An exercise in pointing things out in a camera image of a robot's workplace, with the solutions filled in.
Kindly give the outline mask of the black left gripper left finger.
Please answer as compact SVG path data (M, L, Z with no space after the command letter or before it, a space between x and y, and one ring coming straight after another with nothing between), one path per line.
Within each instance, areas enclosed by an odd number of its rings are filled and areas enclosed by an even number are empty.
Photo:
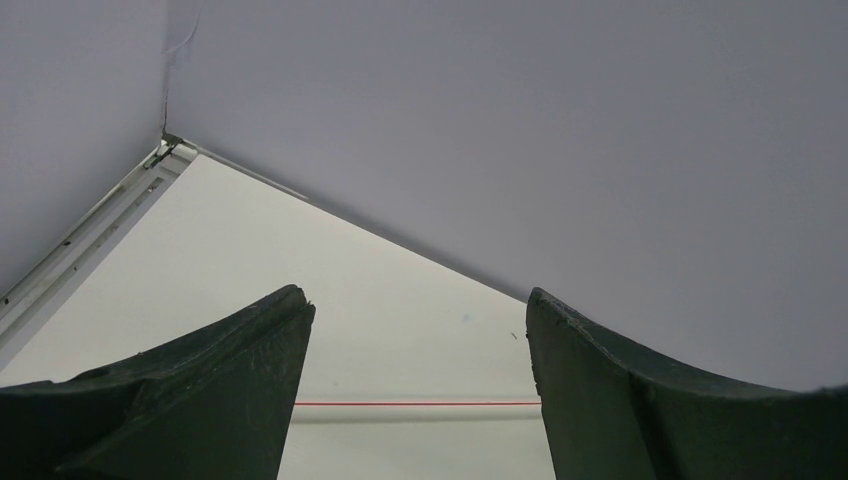
M1 391L5 479L273 479L316 309L285 286L64 382Z

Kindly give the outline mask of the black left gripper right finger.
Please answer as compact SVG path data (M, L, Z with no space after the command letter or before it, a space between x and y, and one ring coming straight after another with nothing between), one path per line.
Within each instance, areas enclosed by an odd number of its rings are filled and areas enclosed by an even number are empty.
M847 390L793 392L687 365L541 288L526 336L559 479L843 479Z

